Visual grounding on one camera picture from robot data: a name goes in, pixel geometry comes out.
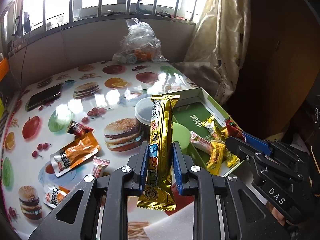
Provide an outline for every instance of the white candy wrapper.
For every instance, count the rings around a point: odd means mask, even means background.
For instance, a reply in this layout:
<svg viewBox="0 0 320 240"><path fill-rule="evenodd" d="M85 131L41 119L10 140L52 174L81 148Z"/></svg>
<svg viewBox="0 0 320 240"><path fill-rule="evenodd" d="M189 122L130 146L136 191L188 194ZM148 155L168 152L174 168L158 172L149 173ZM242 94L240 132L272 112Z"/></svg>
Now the white candy wrapper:
<svg viewBox="0 0 320 240"><path fill-rule="evenodd" d="M110 164L109 160L105 160L99 157L93 157L93 168L91 174L93 174L96 178L99 178L103 174L103 170L108 167Z"/></svg>
<svg viewBox="0 0 320 240"><path fill-rule="evenodd" d="M213 150L211 143L203 139L193 131L190 131L190 134L191 134L190 142L192 143L192 145L197 149L202 150L205 153L211 155Z"/></svg>
<svg viewBox="0 0 320 240"><path fill-rule="evenodd" d="M55 208L69 192L70 190L67 190L64 187L45 184L43 203L49 207Z"/></svg>

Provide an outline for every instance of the plastic container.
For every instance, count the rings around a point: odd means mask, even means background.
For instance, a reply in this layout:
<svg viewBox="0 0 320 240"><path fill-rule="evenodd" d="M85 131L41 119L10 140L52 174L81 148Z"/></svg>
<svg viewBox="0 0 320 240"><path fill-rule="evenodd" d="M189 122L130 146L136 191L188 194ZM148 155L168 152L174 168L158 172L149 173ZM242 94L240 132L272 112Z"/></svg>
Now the plastic container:
<svg viewBox="0 0 320 240"><path fill-rule="evenodd" d="M150 122L152 115L153 102L151 98L141 99L135 107L136 127L144 141L149 141Z"/></svg>

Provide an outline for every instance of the wire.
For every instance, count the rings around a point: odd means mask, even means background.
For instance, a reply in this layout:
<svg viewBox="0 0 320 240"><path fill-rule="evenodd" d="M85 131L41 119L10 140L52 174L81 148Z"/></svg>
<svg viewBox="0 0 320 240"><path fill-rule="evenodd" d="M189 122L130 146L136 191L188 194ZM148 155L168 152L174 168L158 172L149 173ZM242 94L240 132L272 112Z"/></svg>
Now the wire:
<svg viewBox="0 0 320 240"><path fill-rule="evenodd" d="M32 29L33 24L30 27L30 32L29 32L29 37L28 37L28 41L27 41L27 45L26 45L26 50L24 51L24 56L23 56L23 62L22 62L22 67L21 67L21 77L20 77L20 94L22 94L22 72L23 72L23 65L24 65L24 59L26 58L26 53L27 53L27 48L28 48L28 44L29 44L29 40L30 40L30 36L31 36L31 29Z"/></svg>
<svg viewBox="0 0 320 240"><path fill-rule="evenodd" d="M62 31L62 28L60 26L60 24L58 22L55 22L56 24L58 24L59 28L60 28L60 32L61 32L61 37L62 37L62 44L63 44L63 54L64 54L64 57L66 58L66 61L67 63L69 63L68 61L68 57L67 57L67 54L66 54L66 47L64 45L64 37L63 37L63 31Z"/></svg>

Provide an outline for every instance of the blue gripper pad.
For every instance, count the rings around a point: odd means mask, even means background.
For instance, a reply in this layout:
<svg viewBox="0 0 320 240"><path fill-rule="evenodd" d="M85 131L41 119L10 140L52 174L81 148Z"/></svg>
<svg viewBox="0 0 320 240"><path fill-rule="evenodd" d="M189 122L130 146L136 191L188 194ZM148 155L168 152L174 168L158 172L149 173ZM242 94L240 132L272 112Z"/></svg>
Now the blue gripper pad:
<svg viewBox="0 0 320 240"><path fill-rule="evenodd" d="M143 163L141 166L141 171L140 171L140 186L139 186L139 191L140 194L142 195L144 186L145 186L145 181L147 179L147 170L148 170L148 156L149 156L149 144L145 149L144 156L143 156Z"/></svg>
<svg viewBox="0 0 320 240"><path fill-rule="evenodd" d="M249 143L253 148L256 148L260 152L264 153L266 156L270 156L272 154L272 152L270 151L270 149L268 147L268 143L260 140L259 138L254 137L251 134L246 133L244 131L242 131L242 133L245 136L246 143Z"/></svg>
<svg viewBox="0 0 320 240"><path fill-rule="evenodd" d="M176 185L177 185L177 190L179 192L179 195L182 195L183 193L183 187L182 187L182 171L179 163L179 158L178 158L178 152L180 150L180 153L182 155L180 145L179 143L175 142L172 143L172 155L173 155L173 170L174 170L174 177L176 179Z"/></svg>

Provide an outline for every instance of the plastic bag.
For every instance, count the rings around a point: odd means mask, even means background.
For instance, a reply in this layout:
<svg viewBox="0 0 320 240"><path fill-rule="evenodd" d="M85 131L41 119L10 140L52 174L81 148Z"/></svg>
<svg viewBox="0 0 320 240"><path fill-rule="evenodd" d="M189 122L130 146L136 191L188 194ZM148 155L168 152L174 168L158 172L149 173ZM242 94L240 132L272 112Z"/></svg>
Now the plastic bag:
<svg viewBox="0 0 320 240"><path fill-rule="evenodd" d="M161 42L149 24L136 18L128 19L129 33L120 42L120 50L113 55L112 62L135 64L136 62L168 61L161 52Z"/></svg>

